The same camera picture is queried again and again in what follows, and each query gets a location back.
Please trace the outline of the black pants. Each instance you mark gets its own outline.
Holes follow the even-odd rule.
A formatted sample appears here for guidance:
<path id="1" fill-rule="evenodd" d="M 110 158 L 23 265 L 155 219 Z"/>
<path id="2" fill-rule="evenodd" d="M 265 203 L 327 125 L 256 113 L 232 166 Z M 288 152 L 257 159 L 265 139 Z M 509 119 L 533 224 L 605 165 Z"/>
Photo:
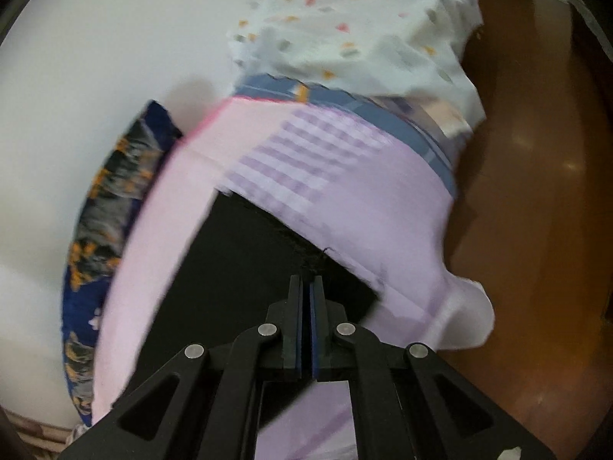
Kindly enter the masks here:
<path id="1" fill-rule="evenodd" d="M 352 323 L 377 300 L 362 280 L 245 198 L 220 193 L 195 235 L 140 349 L 134 391 L 190 344 L 214 348 L 262 323 L 294 275 L 323 280 L 326 299 Z"/>

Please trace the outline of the pink purple bed sheet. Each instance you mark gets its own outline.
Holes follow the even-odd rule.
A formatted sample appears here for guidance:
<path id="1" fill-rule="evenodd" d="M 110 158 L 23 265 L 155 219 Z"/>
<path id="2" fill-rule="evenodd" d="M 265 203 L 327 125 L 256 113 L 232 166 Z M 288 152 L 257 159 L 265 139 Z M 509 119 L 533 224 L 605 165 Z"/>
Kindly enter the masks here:
<path id="1" fill-rule="evenodd" d="M 380 295 L 386 343 L 476 348 L 495 325 L 481 284 L 450 273 L 454 196 L 410 146 L 336 108 L 238 97 L 172 151 L 131 230 L 101 319 L 92 416 L 127 387 L 157 310 L 216 195 L 237 194 Z"/>

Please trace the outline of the navy cat print blanket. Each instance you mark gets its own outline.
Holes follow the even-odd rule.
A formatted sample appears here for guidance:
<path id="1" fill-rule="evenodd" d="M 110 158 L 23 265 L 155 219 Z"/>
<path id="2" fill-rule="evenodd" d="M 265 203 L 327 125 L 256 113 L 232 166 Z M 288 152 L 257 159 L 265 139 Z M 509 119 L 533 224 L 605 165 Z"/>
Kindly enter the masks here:
<path id="1" fill-rule="evenodd" d="M 92 424 L 93 364 L 106 297 L 135 220 L 181 137 L 167 110 L 148 102 L 93 178 L 75 225 L 63 275 L 62 363 L 70 400 L 86 427 Z"/>

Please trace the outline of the blue striped bedding edge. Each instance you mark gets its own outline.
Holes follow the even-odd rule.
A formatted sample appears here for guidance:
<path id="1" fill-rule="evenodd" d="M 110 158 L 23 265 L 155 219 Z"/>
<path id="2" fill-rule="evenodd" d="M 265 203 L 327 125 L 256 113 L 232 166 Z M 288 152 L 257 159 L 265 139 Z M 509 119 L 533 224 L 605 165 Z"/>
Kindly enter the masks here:
<path id="1" fill-rule="evenodd" d="M 410 146 L 429 164 L 448 191 L 457 193 L 455 170 L 473 130 L 445 101 L 364 97 L 342 89 L 271 75 L 248 77 L 234 88 L 233 94 L 255 100 L 336 108 L 354 114 Z"/>

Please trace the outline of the plaid pillow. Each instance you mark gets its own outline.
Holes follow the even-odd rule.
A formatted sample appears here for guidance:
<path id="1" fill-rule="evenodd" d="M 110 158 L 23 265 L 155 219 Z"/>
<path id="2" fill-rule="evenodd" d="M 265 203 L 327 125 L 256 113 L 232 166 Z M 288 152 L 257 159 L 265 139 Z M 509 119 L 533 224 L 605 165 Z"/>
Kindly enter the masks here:
<path id="1" fill-rule="evenodd" d="M 71 430 L 51 426 L 1 408 L 1 458 L 56 460 L 88 429 L 83 424 Z"/>

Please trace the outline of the white dotted fabric cover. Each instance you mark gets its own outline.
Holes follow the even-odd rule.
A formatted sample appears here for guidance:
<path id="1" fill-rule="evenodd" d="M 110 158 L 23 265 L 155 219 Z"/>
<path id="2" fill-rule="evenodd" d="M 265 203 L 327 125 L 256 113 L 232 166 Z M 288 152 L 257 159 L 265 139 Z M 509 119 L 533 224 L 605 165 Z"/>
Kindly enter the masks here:
<path id="1" fill-rule="evenodd" d="M 478 0 L 254 0 L 229 46 L 245 76 L 438 98 L 476 127 L 485 113 L 461 60 L 482 23 Z"/>

